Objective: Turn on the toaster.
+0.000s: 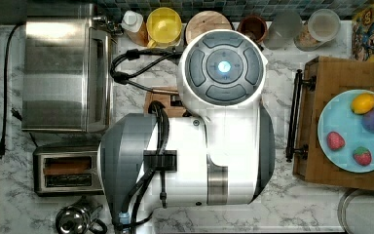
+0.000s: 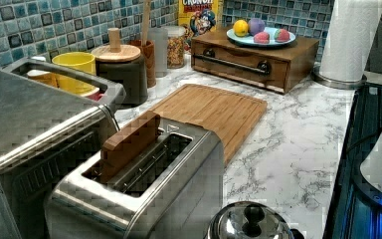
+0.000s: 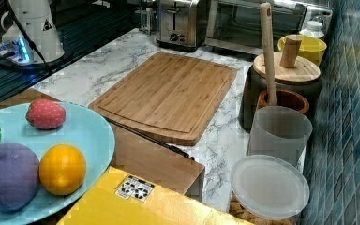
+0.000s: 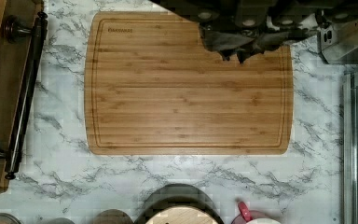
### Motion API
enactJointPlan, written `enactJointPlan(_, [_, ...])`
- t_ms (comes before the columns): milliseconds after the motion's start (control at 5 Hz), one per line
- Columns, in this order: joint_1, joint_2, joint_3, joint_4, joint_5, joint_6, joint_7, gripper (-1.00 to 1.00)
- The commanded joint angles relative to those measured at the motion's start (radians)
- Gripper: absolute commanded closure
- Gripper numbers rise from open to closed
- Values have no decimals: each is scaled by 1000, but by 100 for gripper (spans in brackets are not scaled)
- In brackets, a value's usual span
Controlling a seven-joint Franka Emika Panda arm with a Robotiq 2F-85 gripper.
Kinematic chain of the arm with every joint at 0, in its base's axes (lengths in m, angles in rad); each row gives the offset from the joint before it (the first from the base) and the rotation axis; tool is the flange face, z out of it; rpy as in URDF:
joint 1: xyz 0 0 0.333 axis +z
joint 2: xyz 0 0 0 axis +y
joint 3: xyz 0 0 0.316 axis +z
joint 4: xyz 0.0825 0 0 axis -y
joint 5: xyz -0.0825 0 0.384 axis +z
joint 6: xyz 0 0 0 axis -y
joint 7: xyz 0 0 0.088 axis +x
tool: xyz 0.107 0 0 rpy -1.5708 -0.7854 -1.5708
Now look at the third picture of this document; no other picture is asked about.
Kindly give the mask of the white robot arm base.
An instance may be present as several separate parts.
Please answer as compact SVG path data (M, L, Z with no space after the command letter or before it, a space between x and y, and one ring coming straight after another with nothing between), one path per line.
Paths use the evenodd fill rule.
M2 36L16 50L10 61L22 66L50 63L65 54L48 0L8 0L8 5L9 15L17 19Z

